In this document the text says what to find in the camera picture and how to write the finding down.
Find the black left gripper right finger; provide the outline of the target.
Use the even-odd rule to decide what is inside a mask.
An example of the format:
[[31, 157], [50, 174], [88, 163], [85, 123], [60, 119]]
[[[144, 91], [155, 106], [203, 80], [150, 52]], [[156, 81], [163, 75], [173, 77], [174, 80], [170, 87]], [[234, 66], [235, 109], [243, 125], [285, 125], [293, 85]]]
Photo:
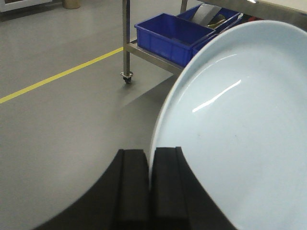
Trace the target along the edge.
[[234, 230], [189, 167], [180, 147], [158, 147], [151, 175], [154, 230]]

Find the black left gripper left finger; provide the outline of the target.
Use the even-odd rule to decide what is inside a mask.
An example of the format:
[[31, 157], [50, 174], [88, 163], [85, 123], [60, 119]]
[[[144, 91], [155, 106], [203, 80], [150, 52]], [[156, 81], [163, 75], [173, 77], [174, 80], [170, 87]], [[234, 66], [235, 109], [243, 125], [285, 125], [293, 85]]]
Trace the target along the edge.
[[149, 221], [148, 164], [141, 149], [120, 149], [97, 182], [39, 230], [132, 230]]

